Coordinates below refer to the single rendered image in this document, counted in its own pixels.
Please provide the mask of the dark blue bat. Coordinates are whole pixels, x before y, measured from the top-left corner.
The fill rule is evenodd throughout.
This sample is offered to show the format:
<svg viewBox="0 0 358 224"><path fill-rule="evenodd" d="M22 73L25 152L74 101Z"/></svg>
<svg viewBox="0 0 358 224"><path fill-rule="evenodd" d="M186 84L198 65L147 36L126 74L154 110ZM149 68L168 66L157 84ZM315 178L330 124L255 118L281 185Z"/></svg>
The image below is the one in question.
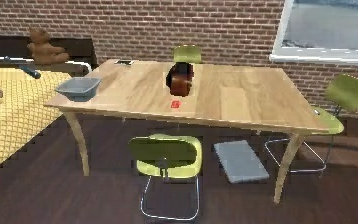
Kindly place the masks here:
<svg viewBox="0 0 358 224"><path fill-rule="evenodd" d="M4 61L12 63L12 59L10 57L8 57L8 56L4 57ZM29 68L29 67L27 67L25 65L20 65L20 64L17 64L17 67L20 70L24 71L26 74L28 74L31 77L33 77L34 79L40 79L41 78L41 74L38 71L34 70L34 69L31 69L31 68Z"/></svg>

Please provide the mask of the grey plastic tub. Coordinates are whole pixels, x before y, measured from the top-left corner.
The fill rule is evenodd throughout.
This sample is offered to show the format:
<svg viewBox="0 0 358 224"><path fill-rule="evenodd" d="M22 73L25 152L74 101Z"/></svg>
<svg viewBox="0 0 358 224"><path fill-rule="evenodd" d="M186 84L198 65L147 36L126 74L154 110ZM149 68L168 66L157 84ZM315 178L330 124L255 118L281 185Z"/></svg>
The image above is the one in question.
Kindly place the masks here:
<svg viewBox="0 0 358 224"><path fill-rule="evenodd" d="M101 82L95 77L73 77L55 88L55 91L74 102L86 102L96 95Z"/></svg>

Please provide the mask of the light wooden table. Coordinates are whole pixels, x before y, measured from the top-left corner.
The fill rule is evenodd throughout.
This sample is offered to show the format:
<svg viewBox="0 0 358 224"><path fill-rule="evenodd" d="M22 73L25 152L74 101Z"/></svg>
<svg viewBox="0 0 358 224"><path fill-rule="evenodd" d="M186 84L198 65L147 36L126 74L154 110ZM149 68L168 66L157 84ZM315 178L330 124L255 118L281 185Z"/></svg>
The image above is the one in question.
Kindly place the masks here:
<svg viewBox="0 0 358 224"><path fill-rule="evenodd" d="M275 183L274 202L279 203L289 166L305 137L328 131L281 68L195 64L190 94L177 97L166 86L171 62L114 62L108 60L89 73L101 79L89 101L74 102L57 94L45 104L59 109L70 124L84 175L89 165L78 113L281 132L291 140ZM179 108L171 108L174 100L181 101Z"/></svg>

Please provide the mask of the bed with yellow quilt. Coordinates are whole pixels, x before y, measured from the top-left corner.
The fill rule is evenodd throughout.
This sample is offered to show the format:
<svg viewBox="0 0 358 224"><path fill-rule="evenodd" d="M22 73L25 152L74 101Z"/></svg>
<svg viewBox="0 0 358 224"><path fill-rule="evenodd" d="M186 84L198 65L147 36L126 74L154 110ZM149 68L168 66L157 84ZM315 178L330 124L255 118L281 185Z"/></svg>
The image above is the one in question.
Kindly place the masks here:
<svg viewBox="0 0 358 224"><path fill-rule="evenodd" d="M61 116L59 110L45 103L56 95L55 88L64 81L87 72L96 65L91 39L55 38L53 45L66 49L77 69L60 72L45 68L34 79L24 71L0 65L0 165L32 138Z"/></svg>

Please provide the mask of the dark brown round alarm clock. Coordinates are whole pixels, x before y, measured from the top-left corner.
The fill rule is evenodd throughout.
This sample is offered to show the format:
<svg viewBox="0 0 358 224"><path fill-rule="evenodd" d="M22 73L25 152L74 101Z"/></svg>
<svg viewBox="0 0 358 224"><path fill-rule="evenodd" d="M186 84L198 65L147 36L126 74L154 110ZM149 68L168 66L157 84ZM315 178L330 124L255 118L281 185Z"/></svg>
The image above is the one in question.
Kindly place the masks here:
<svg viewBox="0 0 358 224"><path fill-rule="evenodd" d="M166 86L173 96L186 97L189 95L194 77L193 66L186 62L177 62L166 76Z"/></svg>

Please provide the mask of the green chair with metal frame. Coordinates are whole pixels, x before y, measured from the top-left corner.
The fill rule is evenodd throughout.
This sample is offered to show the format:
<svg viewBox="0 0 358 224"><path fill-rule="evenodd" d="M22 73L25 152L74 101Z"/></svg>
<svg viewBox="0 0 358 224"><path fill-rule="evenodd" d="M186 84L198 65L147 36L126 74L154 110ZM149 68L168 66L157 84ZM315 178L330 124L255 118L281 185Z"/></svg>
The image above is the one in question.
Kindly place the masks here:
<svg viewBox="0 0 358 224"><path fill-rule="evenodd" d="M178 46L173 51L173 58L175 62L200 63L201 49L195 45Z"/></svg>
<svg viewBox="0 0 358 224"><path fill-rule="evenodd" d="M139 173L148 176L142 191L139 208L148 218L167 221L193 221L200 210L199 173L203 162L202 143L193 136L152 134L133 137L128 142ZM148 213L145 209L147 192L153 177L169 179L195 179L195 211L187 217L168 217Z"/></svg>
<svg viewBox="0 0 358 224"><path fill-rule="evenodd" d="M358 78L348 74L339 74L335 76L327 86L325 97L335 104L334 111L328 112L318 106L314 106L313 109L318 118L327 125L327 135L329 135L333 141L336 134L340 134L344 131L344 125L338 119L340 112L342 110L346 110L347 112L358 111ZM332 141L329 143L325 158L319 156L307 142L304 142L303 145L317 157L321 166L314 169L290 169L289 172L323 173L327 168L327 160L333 145Z"/></svg>

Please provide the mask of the brown teddy bear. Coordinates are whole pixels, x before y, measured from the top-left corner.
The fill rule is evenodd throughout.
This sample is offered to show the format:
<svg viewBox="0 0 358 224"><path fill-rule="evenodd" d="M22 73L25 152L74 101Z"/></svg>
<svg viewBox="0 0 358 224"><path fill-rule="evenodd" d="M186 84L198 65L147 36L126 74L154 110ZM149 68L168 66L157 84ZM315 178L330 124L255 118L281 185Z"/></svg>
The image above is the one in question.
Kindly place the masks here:
<svg viewBox="0 0 358 224"><path fill-rule="evenodd" d="M51 65L65 63L69 54L63 47L50 44L50 35L42 28L29 28L30 43L27 48L31 52L34 63L37 65Z"/></svg>

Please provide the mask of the white framed window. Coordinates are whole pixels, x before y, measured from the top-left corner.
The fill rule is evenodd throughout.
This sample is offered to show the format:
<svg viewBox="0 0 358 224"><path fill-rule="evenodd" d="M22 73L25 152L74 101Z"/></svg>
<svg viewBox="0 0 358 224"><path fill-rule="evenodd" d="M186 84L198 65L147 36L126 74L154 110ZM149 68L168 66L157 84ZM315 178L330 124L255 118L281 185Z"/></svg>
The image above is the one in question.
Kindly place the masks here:
<svg viewBox="0 0 358 224"><path fill-rule="evenodd" d="M269 59L358 66L358 0L285 0Z"/></svg>

